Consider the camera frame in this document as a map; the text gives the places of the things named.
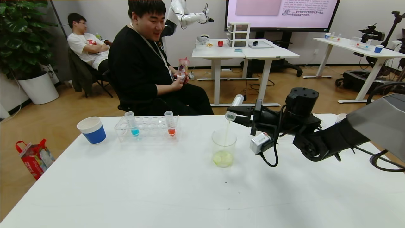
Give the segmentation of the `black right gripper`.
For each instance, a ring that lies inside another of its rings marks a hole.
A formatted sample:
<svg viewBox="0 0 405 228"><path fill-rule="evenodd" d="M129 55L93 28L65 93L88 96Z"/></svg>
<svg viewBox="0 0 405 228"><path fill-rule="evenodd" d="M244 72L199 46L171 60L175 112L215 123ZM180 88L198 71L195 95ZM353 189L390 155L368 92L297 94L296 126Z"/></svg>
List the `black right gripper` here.
<svg viewBox="0 0 405 228"><path fill-rule="evenodd" d="M236 117L234 123L250 127L252 136L255 136L257 131L265 132L269 136L278 136L280 133L281 112L263 106L261 99L256 100L254 107L230 106L227 108L227 116Z"/></svg>

